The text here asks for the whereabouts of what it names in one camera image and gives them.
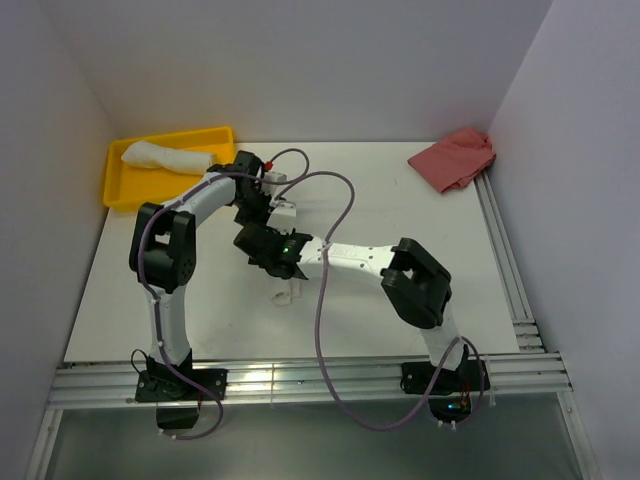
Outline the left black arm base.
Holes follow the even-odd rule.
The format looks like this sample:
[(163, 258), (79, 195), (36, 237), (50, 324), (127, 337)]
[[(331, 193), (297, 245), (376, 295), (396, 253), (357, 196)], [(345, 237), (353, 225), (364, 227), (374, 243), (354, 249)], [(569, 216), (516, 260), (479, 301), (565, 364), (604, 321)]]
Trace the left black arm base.
[[(176, 440), (196, 440), (222, 425), (227, 369), (195, 369), (191, 353), (180, 365), (167, 367), (140, 349), (132, 352), (130, 364), (138, 375), (133, 401), (156, 405), (156, 425), (162, 435)], [(199, 421), (205, 401), (217, 406), (215, 423), (201, 433), (187, 433)]]

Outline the aluminium right side rail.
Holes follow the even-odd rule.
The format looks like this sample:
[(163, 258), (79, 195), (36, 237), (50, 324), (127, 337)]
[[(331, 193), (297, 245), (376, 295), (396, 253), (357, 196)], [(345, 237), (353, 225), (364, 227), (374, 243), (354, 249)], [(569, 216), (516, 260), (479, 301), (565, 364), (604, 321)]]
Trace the aluminium right side rail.
[(520, 351), (527, 354), (545, 353), (546, 348), (525, 292), (489, 175), (481, 173), (474, 183)]

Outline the white printed t-shirt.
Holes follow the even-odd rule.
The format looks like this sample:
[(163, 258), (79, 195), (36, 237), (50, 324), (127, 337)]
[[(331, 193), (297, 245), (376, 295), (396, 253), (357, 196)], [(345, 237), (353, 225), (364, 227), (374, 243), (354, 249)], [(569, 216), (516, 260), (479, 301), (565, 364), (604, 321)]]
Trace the white printed t-shirt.
[(270, 303), (275, 306), (291, 305), (294, 301), (302, 298), (302, 281), (299, 279), (270, 279), (268, 298)]

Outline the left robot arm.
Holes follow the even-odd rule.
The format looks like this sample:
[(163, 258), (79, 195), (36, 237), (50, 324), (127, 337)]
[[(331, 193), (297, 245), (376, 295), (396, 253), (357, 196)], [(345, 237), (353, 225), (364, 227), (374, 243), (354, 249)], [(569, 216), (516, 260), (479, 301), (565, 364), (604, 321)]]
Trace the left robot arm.
[(129, 266), (145, 289), (152, 324), (152, 347), (144, 383), (157, 383), (172, 399), (196, 387), (192, 348), (186, 333), (186, 285), (196, 268), (197, 228), (222, 207), (235, 206), (242, 220), (268, 213), (275, 188), (287, 177), (270, 162), (241, 151), (233, 163), (213, 165), (185, 192), (138, 210)]

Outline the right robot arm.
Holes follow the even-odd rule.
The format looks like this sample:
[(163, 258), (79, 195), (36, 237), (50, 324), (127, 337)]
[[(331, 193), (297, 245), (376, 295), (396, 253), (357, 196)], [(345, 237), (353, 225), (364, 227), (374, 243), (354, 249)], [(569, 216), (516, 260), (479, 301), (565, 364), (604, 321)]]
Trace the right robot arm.
[(417, 241), (402, 238), (395, 246), (358, 246), (250, 223), (235, 237), (234, 246), (251, 265), (275, 278), (319, 279), (329, 271), (381, 289), (399, 318), (420, 330), (435, 383), (452, 390), (466, 379), (468, 348), (451, 310), (451, 274)]

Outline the rolled white t-shirt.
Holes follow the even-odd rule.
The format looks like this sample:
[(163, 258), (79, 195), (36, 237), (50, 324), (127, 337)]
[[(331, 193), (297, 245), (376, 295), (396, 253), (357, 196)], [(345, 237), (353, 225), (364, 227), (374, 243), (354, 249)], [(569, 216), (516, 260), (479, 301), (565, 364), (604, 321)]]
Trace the rolled white t-shirt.
[(207, 152), (162, 147), (141, 140), (130, 145), (121, 160), (135, 168), (164, 169), (182, 175), (203, 175), (216, 160)]

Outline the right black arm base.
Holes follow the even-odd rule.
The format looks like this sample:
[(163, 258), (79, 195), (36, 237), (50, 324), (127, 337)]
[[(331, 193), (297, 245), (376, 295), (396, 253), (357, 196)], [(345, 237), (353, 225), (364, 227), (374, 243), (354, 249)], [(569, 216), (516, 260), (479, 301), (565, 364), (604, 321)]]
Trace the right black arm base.
[[(435, 371), (436, 367), (427, 361), (402, 363), (401, 390), (408, 395), (423, 395)], [(454, 427), (472, 414), (472, 395), (477, 393), (483, 396), (490, 388), (485, 362), (463, 361), (455, 371), (441, 370), (427, 404), (438, 423)]]

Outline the aluminium front rail frame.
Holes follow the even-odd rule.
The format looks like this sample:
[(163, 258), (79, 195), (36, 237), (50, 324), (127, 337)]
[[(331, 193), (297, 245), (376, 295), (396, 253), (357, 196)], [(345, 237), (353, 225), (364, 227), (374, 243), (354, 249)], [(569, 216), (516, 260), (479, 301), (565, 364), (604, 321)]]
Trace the aluminium front rail frame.
[[(359, 357), (329, 359), (326, 365), (336, 390), (345, 401), (401, 400), (406, 396), (405, 387), (415, 383), (414, 374), (404, 373), (402, 367), (421, 360), (419, 356)], [(489, 379), (484, 398), (489, 403), (495, 402), (499, 395), (555, 395), (579, 478), (600, 478), (560, 354), (489, 355), (484, 362)], [(332, 399), (314, 359), (200, 361), (195, 363), (194, 370), (199, 375), (214, 377), (214, 384), (222, 391), (227, 406), (275, 406)], [(141, 407), (142, 402), (135, 397), (136, 378), (133, 366), (127, 362), (71, 364), (59, 369), (45, 404), (28, 478), (44, 478), (65, 411)]]

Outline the pink folded t-shirt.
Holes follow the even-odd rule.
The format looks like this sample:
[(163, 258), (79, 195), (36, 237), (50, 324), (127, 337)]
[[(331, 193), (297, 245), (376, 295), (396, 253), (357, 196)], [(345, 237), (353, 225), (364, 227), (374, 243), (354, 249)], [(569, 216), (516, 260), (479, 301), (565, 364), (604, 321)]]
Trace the pink folded t-shirt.
[(443, 194), (466, 188), (496, 157), (487, 133), (464, 128), (415, 154), (407, 163), (436, 192)]

